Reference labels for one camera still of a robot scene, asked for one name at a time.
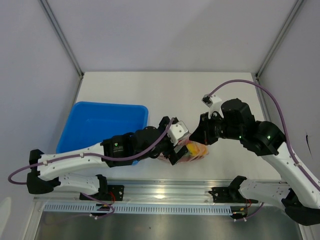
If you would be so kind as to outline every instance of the silver metal floor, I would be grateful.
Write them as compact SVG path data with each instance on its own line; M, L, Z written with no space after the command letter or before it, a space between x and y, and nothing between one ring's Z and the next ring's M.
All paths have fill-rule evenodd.
M228 216L114 214L61 221L75 213L44 212L36 240L302 240L298 224L279 209L264 207L247 222Z

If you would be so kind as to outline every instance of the black bracket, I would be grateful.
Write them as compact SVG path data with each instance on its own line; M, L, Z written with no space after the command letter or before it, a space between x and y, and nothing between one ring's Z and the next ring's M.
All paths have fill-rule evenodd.
M121 202L124 198L125 194L125 186L123 185L108 185L107 179L105 176L102 176L101 174L97 175L97 178L99 179L99 192L96 194L90 195L91 197L101 200L101 201L113 201L113 196L116 201ZM84 196L82 193L80 193L80 200L90 200L86 196Z
M304 226L320 224L320 209L303 206L296 193L290 188L286 198L281 201L285 213L295 222Z
M229 186L216 186L209 191L214 203L220 204L245 204L248 202L239 192L241 183L246 180L245 176L237 176ZM251 203L257 204L258 201L250 199Z

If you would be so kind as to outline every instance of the red wire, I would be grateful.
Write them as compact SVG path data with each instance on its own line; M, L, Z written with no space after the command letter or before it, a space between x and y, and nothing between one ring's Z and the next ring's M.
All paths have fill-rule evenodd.
M245 211L246 211L246 214L248 215L249 213L249 210L248 210L248 199L245 199Z
M110 191L109 192L109 194L111 195L111 197L112 197L112 201L113 201L113 203L112 204L114 204L115 203L115 201L116 201L116 197L115 197L115 195L114 195L114 193L112 192L112 191Z
M248 201L249 201L249 206L248 206L248 208L250 208L251 207L251 204L252 204L252 202L251 202L251 200L250 199L248 199Z

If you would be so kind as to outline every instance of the white panel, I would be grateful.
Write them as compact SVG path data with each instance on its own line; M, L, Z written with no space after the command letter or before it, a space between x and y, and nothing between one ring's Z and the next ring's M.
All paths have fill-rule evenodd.
M12 198L2 239L18 240L33 196L7 177L30 150L54 152L78 76L36 0L3 1L0 32L0 201Z
M295 0L49 2L85 72L256 72Z
M177 117L193 133L200 114L209 110L201 101L202 97L231 79L253 80L250 73L86 72L77 102L144 105L149 111L149 125L158 126L164 116ZM232 83L216 95L223 101L241 99L250 105L257 120L263 120L257 92L252 85ZM280 179L276 170L238 141L220 139L209 146L209 152L204 159L175 166L158 159L145 159L135 166L88 169L81 174L135 180L232 180L237 175L253 180Z
M306 1L261 80L282 106L295 152L317 178L320 178L319 13L320 1ZM269 106L271 116L279 123L276 109L271 103ZM319 237L320 228L314 229Z

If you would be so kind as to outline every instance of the metal plate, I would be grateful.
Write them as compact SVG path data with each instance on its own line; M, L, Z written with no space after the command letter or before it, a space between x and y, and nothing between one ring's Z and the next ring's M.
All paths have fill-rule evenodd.
M229 216L113 214L94 220L45 212L36 240L301 240L298 225L279 209L264 207L247 222Z
M174 214L174 215L232 215L230 206L215 205L158 205L158 204L113 204L117 214ZM96 203L52 202L47 203L44 212L62 213L104 213L98 211Z
M209 194L212 187L227 187L230 181L169 181L169 180L109 180L111 185L124 185L125 194L122 203L126 204L158 204L158 205L213 205L213 198ZM279 182L268 182L279 185ZM77 192L53 191L43 195L36 195L36 201L50 202L82 202Z

